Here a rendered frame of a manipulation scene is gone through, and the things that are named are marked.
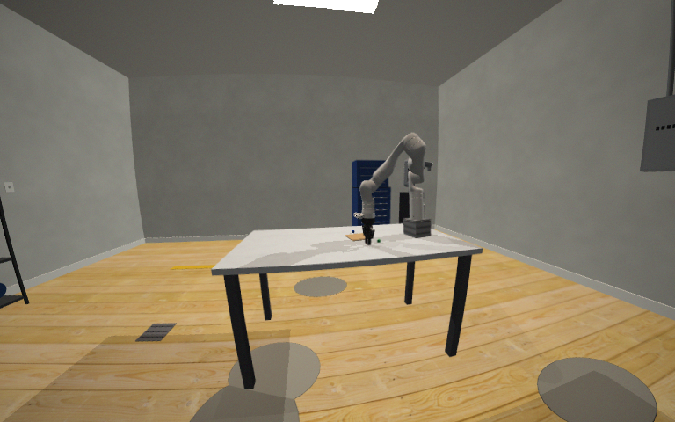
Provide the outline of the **tan flat mat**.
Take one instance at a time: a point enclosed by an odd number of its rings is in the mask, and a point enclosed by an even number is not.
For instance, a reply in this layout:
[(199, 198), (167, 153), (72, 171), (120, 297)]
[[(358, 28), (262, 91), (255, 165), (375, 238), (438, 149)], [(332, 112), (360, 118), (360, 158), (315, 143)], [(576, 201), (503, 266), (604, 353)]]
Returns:
[(365, 237), (364, 237), (363, 233), (351, 234), (351, 235), (345, 235), (345, 236), (347, 236), (352, 241), (365, 240)]

